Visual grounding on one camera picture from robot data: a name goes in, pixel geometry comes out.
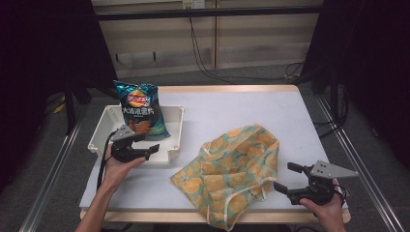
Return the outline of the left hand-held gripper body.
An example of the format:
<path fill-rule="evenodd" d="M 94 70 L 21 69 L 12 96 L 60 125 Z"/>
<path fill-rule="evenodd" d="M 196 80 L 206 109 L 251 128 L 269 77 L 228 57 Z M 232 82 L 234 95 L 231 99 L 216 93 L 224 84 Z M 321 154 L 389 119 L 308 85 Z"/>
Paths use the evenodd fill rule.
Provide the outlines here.
<path fill-rule="evenodd" d="M 136 134 L 127 125 L 121 126 L 108 138 L 111 145 L 111 155 L 122 163 L 133 161 L 143 157 L 144 149 L 135 149 L 132 144 Z"/>

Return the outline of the person's right hand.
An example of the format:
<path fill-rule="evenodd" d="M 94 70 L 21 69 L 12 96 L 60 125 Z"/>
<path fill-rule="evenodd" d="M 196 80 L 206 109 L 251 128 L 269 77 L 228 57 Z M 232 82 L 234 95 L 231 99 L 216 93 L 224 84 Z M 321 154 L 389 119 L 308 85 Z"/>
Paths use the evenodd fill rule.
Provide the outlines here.
<path fill-rule="evenodd" d="M 332 200 L 325 205 L 317 205 L 307 198 L 302 198 L 300 204 L 312 211 L 321 222 L 343 222 L 342 205 L 343 198 L 339 193 L 334 193 Z"/>

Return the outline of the metal floor rail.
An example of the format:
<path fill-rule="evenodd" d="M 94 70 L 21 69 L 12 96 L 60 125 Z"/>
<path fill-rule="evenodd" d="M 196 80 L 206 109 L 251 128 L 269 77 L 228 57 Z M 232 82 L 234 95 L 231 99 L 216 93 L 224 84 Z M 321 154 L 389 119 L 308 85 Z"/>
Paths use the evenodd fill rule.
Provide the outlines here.
<path fill-rule="evenodd" d="M 332 132 L 336 135 L 338 142 L 340 143 L 341 147 L 344 150 L 344 153 L 349 158 L 350 162 L 353 164 L 353 167 L 359 173 L 359 178 L 362 182 L 362 185 L 366 189 L 366 192 L 372 200 L 373 205 L 387 225 L 389 231 L 405 232 L 401 222 L 399 221 L 399 218 L 395 213 L 394 208 L 384 196 L 380 188 L 376 185 L 347 133 L 342 128 L 342 126 L 337 125 L 334 116 L 331 113 L 331 108 L 328 102 L 323 96 L 317 97 L 317 100 L 325 117 L 330 121 Z"/>
<path fill-rule="evenodd" d="M 53 192 L 53 189 L 59 179 L 72 146 L 77 138 L 86 111 L 87 109 L 84 108 L 78 113 L 78 118 L 73 125 L 73 129 L 66 135 L 65 140 L 56 156 L 56 159 L 47 174 L 44 184 L 18 232 L 36 232 L 38 225 L 43 217 L 47 203 Z"/>

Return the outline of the black horizontal bar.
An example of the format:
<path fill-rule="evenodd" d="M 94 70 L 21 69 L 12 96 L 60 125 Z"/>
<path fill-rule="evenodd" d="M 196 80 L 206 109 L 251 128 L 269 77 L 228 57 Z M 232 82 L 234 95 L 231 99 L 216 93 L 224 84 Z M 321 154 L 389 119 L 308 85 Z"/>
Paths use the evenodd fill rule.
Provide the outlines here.
<path fill-rule="evenodd" d="M 193 18 L 209 16 L 243 16 L 243 15 L 299 15 L 318 14 L 324 10 L 323 6 L 294 6 L 294 7 L 263 7 L 263 8 L 221 8 L 221 9 L 193 9 L 166 10 L 148 12 L 122 12 L 96 14 L 97 21 L 164 19 L 164 18 Z"/>

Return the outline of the blue chips bag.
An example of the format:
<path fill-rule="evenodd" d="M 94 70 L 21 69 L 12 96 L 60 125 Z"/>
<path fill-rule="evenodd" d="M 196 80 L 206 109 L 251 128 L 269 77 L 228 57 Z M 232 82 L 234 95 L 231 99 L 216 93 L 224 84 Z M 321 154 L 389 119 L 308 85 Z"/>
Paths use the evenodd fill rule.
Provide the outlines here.
<path fill-rule="evenodd" d="M 169 137 L 162 115 L 158 87 L 114 81 L 125 124 L 136 134 Z"/>

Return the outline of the white wall outlet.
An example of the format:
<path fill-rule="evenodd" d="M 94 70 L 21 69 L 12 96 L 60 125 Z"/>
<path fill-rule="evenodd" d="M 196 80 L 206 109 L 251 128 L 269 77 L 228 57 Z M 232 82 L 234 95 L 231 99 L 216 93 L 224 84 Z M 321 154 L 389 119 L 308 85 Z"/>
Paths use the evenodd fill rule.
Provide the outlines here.
<path fill-rule="evenodd" d="M 182 3 L 185 10 L 205 8 L 205 0 L 182 0 Z"/>

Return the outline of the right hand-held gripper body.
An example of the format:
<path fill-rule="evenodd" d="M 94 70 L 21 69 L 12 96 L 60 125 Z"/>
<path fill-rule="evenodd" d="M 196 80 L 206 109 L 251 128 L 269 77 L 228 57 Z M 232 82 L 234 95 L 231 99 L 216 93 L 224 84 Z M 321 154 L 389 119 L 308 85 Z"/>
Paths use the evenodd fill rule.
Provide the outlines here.
<path fill-rule="evenodd" d="M 296 200 L 289 200 L 292 205 L 299 205 L 302 198 L 307 198 L 317 205 L 325 205 L 332 200 L 336 191 L 334 179 L 358 176 L 357 171 L 318 160 L 311 166 L 311 171 L 307 175 L 308 186 L 294 189 L 298 197 Z"/>

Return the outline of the orange-print fabric bag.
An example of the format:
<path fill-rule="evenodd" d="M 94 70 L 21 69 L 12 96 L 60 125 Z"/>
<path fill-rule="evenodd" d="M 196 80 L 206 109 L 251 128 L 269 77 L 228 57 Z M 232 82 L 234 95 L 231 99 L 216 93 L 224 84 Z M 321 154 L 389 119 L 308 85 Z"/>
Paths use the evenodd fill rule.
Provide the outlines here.
<path fill-rule="evenodd" d="M 267 198 L 278 175 L 278 151 L 271 132 L 245 126 L 204 143 L 170 181 L 209 225 L 229 232 L 251 203 Z"/>

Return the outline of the black curtain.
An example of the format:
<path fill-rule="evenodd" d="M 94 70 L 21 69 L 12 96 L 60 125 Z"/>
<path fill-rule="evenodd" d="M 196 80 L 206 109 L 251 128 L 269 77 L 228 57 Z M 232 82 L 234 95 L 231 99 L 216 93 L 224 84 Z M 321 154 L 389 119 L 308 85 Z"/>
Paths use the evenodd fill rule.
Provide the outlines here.
<path fill-rule="evenodd" d="M 323 0 L 302 80 L 344 85 L 410 169 L 410 0 Z"/>
<path fill-rule="evenodd" d="M 0 193 L 54 93 L 91 98 L 117 78 L 91 0 L 0 0 Z"/>

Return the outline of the person's left hand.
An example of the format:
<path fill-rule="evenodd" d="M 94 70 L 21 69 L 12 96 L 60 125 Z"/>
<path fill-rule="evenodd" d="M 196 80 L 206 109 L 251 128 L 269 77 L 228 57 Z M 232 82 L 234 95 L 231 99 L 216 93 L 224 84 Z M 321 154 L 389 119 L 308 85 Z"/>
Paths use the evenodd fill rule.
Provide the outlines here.
<path fill-rule="evenodd" d="M 120 187 L 133 168 L 146 161 L 145 158 L 137 158 L 133 161 L 122 163 L 111 155 L 111 145 L 108 145 L 105 160 L 105 171 L 100 189 L 111 193 Z"/>

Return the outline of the white plastic tray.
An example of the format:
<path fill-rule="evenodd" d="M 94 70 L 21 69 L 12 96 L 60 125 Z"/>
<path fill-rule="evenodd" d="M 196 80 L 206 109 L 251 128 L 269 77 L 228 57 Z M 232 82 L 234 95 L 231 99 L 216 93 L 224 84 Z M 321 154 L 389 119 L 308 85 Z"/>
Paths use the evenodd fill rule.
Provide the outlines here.
<path fill-rule="evenodd" d="M 162 106 L 161 111 L 169 136 L 147 137 L 143 141 L 132 144 L 135 149 L 149 148 L 156 144 L 160 145 L 159 150 L 146 162 L 147 165 L 168 165 L 180 155 L 180 140 L 185 108 L 182 105 Z M 124 117 L 121 106 L 108 105 L 104 109 L 89 141 L 89 151 L 101 157 L 106 139 L 123 124 Z"/>

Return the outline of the black metal stand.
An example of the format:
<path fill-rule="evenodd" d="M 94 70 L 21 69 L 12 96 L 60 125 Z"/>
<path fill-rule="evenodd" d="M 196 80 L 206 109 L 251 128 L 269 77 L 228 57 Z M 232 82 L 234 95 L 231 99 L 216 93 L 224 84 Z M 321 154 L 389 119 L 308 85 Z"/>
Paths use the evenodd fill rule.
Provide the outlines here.
<path fill-rule="evenodd" d="M 67 78 L 65 81 L 65 105 L 66 105 L 66 115 L 67 115 L 67 134 L 70 134 L 74 129 L 76 119 L 73 106 L 73 91 L 71 89 L 70 80 Z"/>

